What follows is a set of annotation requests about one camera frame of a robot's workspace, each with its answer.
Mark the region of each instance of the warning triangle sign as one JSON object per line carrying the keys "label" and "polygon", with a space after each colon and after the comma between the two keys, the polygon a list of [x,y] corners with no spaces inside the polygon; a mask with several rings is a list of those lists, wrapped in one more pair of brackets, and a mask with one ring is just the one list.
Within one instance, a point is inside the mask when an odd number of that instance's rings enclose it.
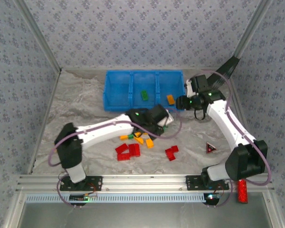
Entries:
{"label": "warning triangle sign", "polygon": [[212,153],[212,152],[214,152],[216,150],[217,149],[213,145],[211,145],[209,142],[207,143],[207,145],[206,145],[206,153]]}

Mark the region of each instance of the orange block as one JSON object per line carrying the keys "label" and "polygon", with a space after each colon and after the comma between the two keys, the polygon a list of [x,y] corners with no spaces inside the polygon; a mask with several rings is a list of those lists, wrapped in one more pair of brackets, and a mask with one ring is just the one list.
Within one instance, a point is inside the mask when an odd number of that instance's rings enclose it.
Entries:
{"label": "orange block", "polygon": [[150,149],[154,146],[152,139],[147,139],[146,144],[147,144],[148,149]]}
{"label": "orange block", "polygon": [[127,135],[122,135],[122,136],[120,136],[119,138],[120,138],[120,140],[127,140],[127,139],[128,139],[128,136],[127,136]]}
{"label": "orange block", "polygon": [[134,139],[141,145],[143,145],[143,139],[142,138],[137,138],[137,137],[134,137]]}
{"label": "orange block", "polygon": [[169,102],[170,105],[175,104],[175,100],[174,100],[174,98],[173,98],[172,95],[168,95],[168,96],[167,96],[167,99],[168,99],[168,102]]}
{"label": "orange block", "polygon": [[134,134],[136,137],[140,137],[142,135],[142,133],[140,133],[140,132],[135,132]]}

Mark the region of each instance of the red block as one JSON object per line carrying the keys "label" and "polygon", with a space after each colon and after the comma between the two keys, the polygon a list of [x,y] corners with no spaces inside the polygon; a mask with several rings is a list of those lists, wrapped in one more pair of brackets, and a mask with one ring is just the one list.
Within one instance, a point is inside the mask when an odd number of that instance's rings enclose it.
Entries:
{"label": "red block", "polygon": [[125,143],[122,144],[121,146],[115,148],[117,154],[121,154],[122,152],[124,152],[124,151],[126,151],[126,150],[128,150],[128,149],[129,149],[129,147],[128,147],[127,144],[125,144]]}
{"label": "red block", "polygon": [[117,155],[117,160],[120,161],[125,161],[125,160],[130,160],[130,153],[120,153]]}
{"label": "red block", "polygon": [[171,149],[166,150],[166,155],[170,161],[173,161],[175,159],[174,153],[171,151]]}
{"label": "red block", "polygon": [[141,155],[141,150],[138,143],[129,144],[129,154],[131,157],[139,157]]}
{"label": "red block", "polygon": [[248,203],[247,184],[245,180],[237,182],[237,199],[240,203]]}
{"label": "red block", "polygon": [[178,151],[179,151],[179,148],[178,148],[177,146],[172,146],[172,147],[171,147],[171,151],[172,151],[173,153],[178,152]]}

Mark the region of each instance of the wall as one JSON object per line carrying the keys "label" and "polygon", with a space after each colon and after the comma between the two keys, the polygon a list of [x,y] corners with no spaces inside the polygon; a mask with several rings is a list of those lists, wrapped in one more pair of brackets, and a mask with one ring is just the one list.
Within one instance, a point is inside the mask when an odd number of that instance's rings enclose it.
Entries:
{"label": "wall", "polygon": [[251,132],[268,144],[285,213],[285,0],[270,6],[233,78]]}
{"label": "wall", "polygon": [[56,80],[12,0],[0,0],[0,227],[27,171]]}
{"label": "wall", "polygon": [[217,67],[259,0],[27,0],[61,67]]}

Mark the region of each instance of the table surface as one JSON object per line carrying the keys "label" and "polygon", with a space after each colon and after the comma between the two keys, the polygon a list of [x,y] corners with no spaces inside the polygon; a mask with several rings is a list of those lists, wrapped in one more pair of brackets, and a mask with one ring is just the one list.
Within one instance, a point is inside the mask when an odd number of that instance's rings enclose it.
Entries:
{"label": "table surface", "polygon": [[[192,77],[198,71],[183,70],[184,79]],[[118,113],[103,110],[103,87],[105,70],[63,71],[55,92],[47,124],[42,136],[32,174],[59,174],[60,166],[50,168],[48,154],[61,128],[73,122],[75,126],[85,126],[114,118]],[[228,97],[228,88],[221,88]],[[140,146],[141,156],[129,161],[117,161],[115,148],[134,140],[120,141],[113,138],[100,142],[83,152],[83,167],[87,174],[187,174],[200,173],[203,167],[224,161],[231,153],[227,140],[216,123],[206,117],[203,121],[194,118],[193,111],[181,112],[182,131],[171,140],[154,140],[154,147],[147,149]],[[179,127],[175,120],[164,133],[172,135]],[[206,143],[209,142],[217,151],[206,154]],[[177,145],[179,152],[176,159],[169,161],[165,150]]]}

